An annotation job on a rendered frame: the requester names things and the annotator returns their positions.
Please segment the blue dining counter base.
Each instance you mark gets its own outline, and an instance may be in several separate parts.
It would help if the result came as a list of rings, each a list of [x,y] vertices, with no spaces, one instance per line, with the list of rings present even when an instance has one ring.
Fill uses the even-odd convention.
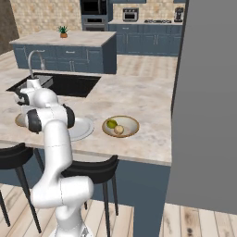
[[[73,159],[95,162],[111,157],[74,153]],[[158,237],[170,167],[136,161],[122,160],[119,156],[116,170],[118,203],[134,206],[133,237]],[[35,156],[24,166],[29,187],[41,178],[42,172]],[[0,170],[0,183],[20,186],[15,170]]]

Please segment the black coffee machine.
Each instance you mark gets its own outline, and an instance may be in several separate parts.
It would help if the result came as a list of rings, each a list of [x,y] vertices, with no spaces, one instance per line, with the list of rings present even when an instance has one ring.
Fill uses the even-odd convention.
[[[175,22],[183,22],[183,14],[184,8],[183,7],[176,7],[174,13],[174,21]]]

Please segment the silver toaster oven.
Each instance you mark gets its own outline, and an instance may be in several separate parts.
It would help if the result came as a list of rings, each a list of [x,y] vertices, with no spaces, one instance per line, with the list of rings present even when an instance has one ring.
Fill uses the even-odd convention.
[[[139,18],[138,7],[126,7],[123,9],[123,20],[124,21],[137,21]]]

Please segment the black sink basin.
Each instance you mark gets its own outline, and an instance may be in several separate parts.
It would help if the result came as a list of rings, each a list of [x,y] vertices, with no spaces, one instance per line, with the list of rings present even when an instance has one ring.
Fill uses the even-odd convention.
[[[44,88],[57,95],[85,98],[99,82],[97,76],[68,75],[56,73],[34,73]]]

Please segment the small potted green plant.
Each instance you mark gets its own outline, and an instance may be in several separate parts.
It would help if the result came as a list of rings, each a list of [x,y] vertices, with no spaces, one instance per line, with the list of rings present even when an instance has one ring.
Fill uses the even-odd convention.
[[[59,26],[57,28],[57,31],[60,33],[61,38],[67,38],[68,37],[68,27],[67,26]]]

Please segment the white round plate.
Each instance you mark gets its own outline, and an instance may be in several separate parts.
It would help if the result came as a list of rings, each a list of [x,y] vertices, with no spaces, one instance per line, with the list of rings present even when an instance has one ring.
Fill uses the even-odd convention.
[[[72,142],[88,137],[94,131],[94,123],[89,118],[75,118],[75,124],[69,129]]]

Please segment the black bar stool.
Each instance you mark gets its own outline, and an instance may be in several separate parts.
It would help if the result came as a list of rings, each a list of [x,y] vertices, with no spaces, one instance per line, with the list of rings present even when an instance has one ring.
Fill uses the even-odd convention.
[[[25,143],[19,143],[8,148],[0,148],[0,170],[14,169],[16,171],[21,188],[28,200],[36,228],[38,232],[41,233],[40,223],[35,208],[31,203],[30,189],[23,168],[23,165],[26,164],[32,156],[36,156],[41,171],[44,171],[44,163],[37,148],[27,147]]]
[[[103,185],[103,196],[106,213],[106,234],[110,237],[110,221],[108,207],[107,182],[112,181],[116,215],[119,214],[116,170],[119,164],[119,157],[113,155],[108,160],[101,162],[81,162],[73,161],[71,166],[62,172],[63,177],[88,176],[94,184]]]

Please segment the blue kitchen island cupboards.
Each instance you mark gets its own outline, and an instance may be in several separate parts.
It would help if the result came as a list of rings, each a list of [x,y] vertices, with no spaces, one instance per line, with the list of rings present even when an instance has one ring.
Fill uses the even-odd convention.
[[[39,31],[10,42],[20,69],[115,74],[117,72],[117,40],[112,31],[70,31],[61,38],[55,31]]]

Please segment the black built-in oven stack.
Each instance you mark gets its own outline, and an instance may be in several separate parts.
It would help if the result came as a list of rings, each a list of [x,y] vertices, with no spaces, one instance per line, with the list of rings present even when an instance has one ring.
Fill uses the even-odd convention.
[[[81,25],[84,31],[106,30],[106,0],[81,0]]]

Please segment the silver curved tap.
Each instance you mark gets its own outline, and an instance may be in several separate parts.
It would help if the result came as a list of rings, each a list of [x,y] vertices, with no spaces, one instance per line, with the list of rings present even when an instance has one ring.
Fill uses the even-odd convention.
[[[34,75],[33,75],[33,70],[32,70],[32,66],[31,66],[31,59],[32,56],[34,54],[37,54],[40,58],[40,62],[41,62],[41,69],[45,70],[45,63],[44,63],[44,59],[41,55],[41,51],[40,50],[33,50],[30,52],[29,56],[28,56],[28,66],[29,66],[29,70],[30,70],[30,74],[31,74],[31,78],[34,80]]]

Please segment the beige bowl with brown rim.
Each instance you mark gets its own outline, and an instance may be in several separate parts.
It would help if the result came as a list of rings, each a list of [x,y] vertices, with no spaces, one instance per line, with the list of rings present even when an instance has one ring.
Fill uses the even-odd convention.
[[[15,118],[15,123],[20,127],[29,127],[28,115],[20,113]]]
[[[118,123],[118,125],[121,125],[124,128],[124,132],[121,135],[114,133],[115,128],[109,129],[107,127],[106,123],[109,119],[114,119]],[[139,122],[135,118],[129,116],[114,116],[111,118],[107,118],[102,125],[102,130],[105,134],[117,138],[130,137],[134,135],[139,129],[140,129]]]

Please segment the blue run of base cupboards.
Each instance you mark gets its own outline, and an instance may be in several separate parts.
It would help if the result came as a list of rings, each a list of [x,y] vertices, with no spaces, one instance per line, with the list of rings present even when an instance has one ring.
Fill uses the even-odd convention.
[[[117,33],[117,53],[136,56],[178,56],[181,23],[155,24],[112,20],[108,30]]]

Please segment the tall grey fridge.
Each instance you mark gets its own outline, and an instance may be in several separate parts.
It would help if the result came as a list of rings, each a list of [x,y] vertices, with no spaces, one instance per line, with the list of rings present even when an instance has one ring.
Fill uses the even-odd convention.
[[[237,0],[188,0],[167,201],[237,214]]]

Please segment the green round fruit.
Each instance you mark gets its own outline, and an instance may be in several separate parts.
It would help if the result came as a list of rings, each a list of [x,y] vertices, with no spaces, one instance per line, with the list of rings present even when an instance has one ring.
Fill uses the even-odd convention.
[[[114,129],[118,125],[118,123],[114,119],[109,119],[106,125],[109,129]]]

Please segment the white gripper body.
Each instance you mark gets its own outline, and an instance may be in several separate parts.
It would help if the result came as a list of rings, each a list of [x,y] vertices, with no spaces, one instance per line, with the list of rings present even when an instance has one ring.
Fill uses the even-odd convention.
[[[39,79],[27,79],[27,88],[33,89],[33,90],[41,89],[42,86],[40,84],[40,80]]]

